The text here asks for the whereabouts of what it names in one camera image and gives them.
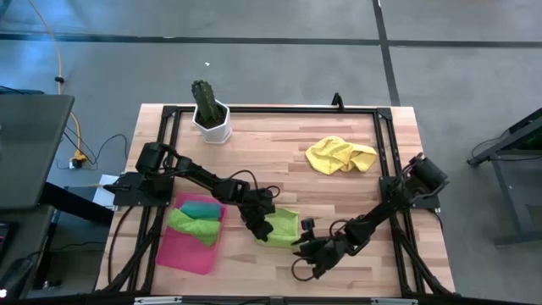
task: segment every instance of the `yellow cloth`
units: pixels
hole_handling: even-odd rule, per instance
[[[376,159],[372,147],[344,141],[338,136],[328,136],[312,145],[305,152],[312,167],[326,175],[331,175],[337,169],[349,171],[357,167],[366,172]]]

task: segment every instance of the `potted cactus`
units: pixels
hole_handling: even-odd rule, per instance
[[[205,142],[224,144],[231,136],[230,109],[214,98],[208,82],[196,80],[192,84],[196,111],[192,122],[199,128]]]

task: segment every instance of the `butcher block tabletop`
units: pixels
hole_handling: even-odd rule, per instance
[[[135,126],[126,171],[135,165],[146,142],[156,141],[164,104],[143,104]],[[403,166],[422,149],[413,108],[393,107],[395,134]],[[356,169],[324,175],[314,170],[305,151],[326,136],[339,136],[345,141],[376,149],[373,117],[366,114],[264,114],[232,113],[232,137],[223,145],[206,144],[192,124],[192,113],[183,113],[177,141],[177,152],[219,177],[228,177],[241,169],[249,169],[260,187],[275,185],[281,193],[274,199],[277,208],[299,212],[301,219],[312,217],[317,236],[328,234],[329,225],[337,219],[366,214],[379,204],[377,161],[367,173]],[[387,129],[382,123],[384,145],[389,147]],[[165,139],[169,140],[170,130]],[[388,162],[390,172],[394,173]],[[250,175],[238,179],[250,181]],[[176,178],[174,193],[189,191],[208,195],[188,180]],[[391,240],[390,224],[381,224],[369,244],[355,257],[345,256],[320,280],[300,282],[290,272],[296,259],[291,250],[259,246],[245,228],[236,207],[228,206],[224,231],[218,244],[218,258],[211,274],[199,275],[156,265],[152,294],[212,296],[288,296],[288,297],[399,297],[399,281]],[[113,218],[106,252],[103,255],[97,289],[108,283],[108,249],[119,219],[126,208]],[[122,224],[114,245],[113,277],[124,267],[133,253],[143,208],[135,207]],[[444,287],[454,290],[440,224],[434,214],[412,210],[412,222],[418,251]],[[147,269],[145,255],[141,260],[138,288]],[[300,277],[309,275],[304,263],[296,267]],[[406,258],[409,283],[415,287],[412,265]]]

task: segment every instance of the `yellow cable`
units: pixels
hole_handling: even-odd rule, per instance
[[[43,26],[45,26],[45,29],[47,30],[47,32],[49,33],[49,36],[53,40],[53,45],[54,45],[54,49],[55,49],[55,51],[57,53],[57,60],[58,60],[58,77],[62,77],[62,57],[60,56],[60,48],[58,47],[58,43],[57,43],[57,40],[54,37],[54,33],[51,30],[51,28],[49,27],[49,25],[47,24],[47,22],[45,21],[45,19],[43,19],[43,16],[41,15],[40,10],[37,9],[37,6],[34,4],[34,1],[33,0],[28,0],[28,3],[30,3],[32,8],[34,8],[34,10],[36,11],[37,16],[40,17],[41,22],[43,23]],[[62,93],[60,86],[61,86],[60,82],[57,81],[58,95],[60,95]],[[75,122],[75,130],[77,131],[77,150],[75,151],[74,158],[78,159],[80,161],[85,161],[86,156],[83,153],[81,153],[81,150],[80,150],[81,149],[81,131],[80,131],[80,127],[79,127],[79,121],[75,117],[75,114],[74,114],[73,111],[70,112],[69,115],[74,120],[74,122]]]

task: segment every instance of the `pink towel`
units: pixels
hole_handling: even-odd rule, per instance
[[[194,236],[177,232],[166,227],[162,243],[158,249],[156,263],[161,266],[190,271],[199,275],[206,275],[213,270],[217,258],[217,246],[220,242],[220,236],[224,230],[224,220],[226,218],[226,207],[218,200],[196,195],[188,192],[181,192],[177,195],[173,208],[179,208],[187,200],[200,202],[213,202],[220,204],[220,232],[217,241],[210,247],[206,247]]]

